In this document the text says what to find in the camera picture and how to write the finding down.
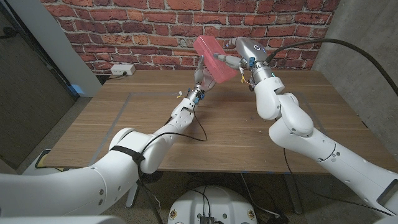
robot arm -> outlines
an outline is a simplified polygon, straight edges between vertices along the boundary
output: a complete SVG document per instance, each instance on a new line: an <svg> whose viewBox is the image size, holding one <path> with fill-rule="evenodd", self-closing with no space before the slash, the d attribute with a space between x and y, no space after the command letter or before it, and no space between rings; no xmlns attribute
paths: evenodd
<svg viewBox="0 0 398 224"><path fill-rule="evenodd" d="M98 215L118 201L138 180L131 152L142 153L141 171L153 173L166 152L192 122L193 107L215 81L208 72L173 110L172 119L154 134L125 128L111 141L109 152L92 166L49 175L0 174L0 216L37 217ZM123 147L126 152L111 150Z"/></svg>
<svg viewBox="0 0 398 224"><path fill-rule="evenodd" d="M279 95L284 85L265 63L267 54L261 44L245 37L232 39L229 44L235 45L242 60L248 62L259 116L267 120L279 118L269 128L270 138L280 147L317 161L368 205L397 215L398 174L368 162L322 134L313 127L313 121L293 94Z"/></svg>

gray carpet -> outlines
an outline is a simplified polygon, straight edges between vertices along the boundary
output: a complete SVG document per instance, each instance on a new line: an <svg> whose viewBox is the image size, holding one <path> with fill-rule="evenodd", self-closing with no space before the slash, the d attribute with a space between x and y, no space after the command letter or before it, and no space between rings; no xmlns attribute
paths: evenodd
<svg viewBox="0 0 398 224"><path fill-rule="evenodd" d="M90 100L91 98L78 99L78 101L70 108L65 116L54 126L48 135L46 135L40 144L20 165L17 170L19 174L23 173L29 164L44 149L51 149L57 143L57 141L61 138L61 136L65 133L65 131L69 128L69 126L77 118L77 116L81 113ZM243 195L245 194L233 174L199 173L198 175L203 175L208 180L212 180L215 183L233 189ZM275 203L278 209L282 210L286 214L290 220L289 223L367 224L373 223L379 219L374 212L367 208L320 198L319 196L313 195L304 190L302 187L299 187L299 189L304 214L296 215L293 213L289 194L282 175L244 174L244 176L249 184L260 185L275 198ZM167 223L169 209L174 201L176 201L176 199L186 192L185 185L190 177L191 175L186 172L164 172L163 177L159 181L153 184L147 184L148 188L161 202L161 215L165 223ZM349 188L330 175L300 175L297 176L297 179L316 192L362 203L360 198L356 196ZM196 185L192 184L189 187L194 188L198 186L199 185L197 183ZM258 205L267 209L273 209L272 202L264 191L260 189L253 189L252 196ZM149 204L142 192L139 192L133 208L125 208L126 198L127 194L103 214L120 217L125 220L126 223L156 223L155 216L152 213L152 210L149 208ZM268 218L267 215L259 215L265 220Z"/></svg>

end effector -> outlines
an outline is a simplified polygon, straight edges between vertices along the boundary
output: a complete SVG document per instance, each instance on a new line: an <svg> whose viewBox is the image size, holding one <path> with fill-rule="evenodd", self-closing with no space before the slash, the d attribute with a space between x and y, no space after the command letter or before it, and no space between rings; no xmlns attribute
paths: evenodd
<svg viewBox="0 0 398 224"><path fill-rule="evenodd" d="M249 69L256 85L261 80L275 77L266 63L267 52L260 43L246 37L236 37L227 43L228 46L235 47L242 58L220 54L214 54L214 58L225 62L229 67L236 70L239 70L240 67Z"/></svg>

pink box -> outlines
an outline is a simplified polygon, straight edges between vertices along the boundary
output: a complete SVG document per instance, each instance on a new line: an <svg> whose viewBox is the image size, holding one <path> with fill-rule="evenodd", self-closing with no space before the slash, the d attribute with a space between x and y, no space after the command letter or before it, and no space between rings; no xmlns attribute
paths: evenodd
<svg viewBox="0 0 398 224"><path fill-rule="evenodd" d="M205 65L217 83L223 83L237 74L236 70L213 57L214 53L226 55L213 36L200 35L193 43L193 47L199 55L205 56Z"/></svg>

wall outlet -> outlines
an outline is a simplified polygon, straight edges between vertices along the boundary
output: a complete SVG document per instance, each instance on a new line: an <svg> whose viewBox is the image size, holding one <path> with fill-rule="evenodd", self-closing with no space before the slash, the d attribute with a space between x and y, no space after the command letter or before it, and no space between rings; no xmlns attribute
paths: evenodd
<svg viewBox="0 0 398 224"><path fill-rule="evenodd" d="M132 75L136 68L134 65L113 65L111 71L113 75L123 75L124 72L127 72L127 75Z"/></svg>

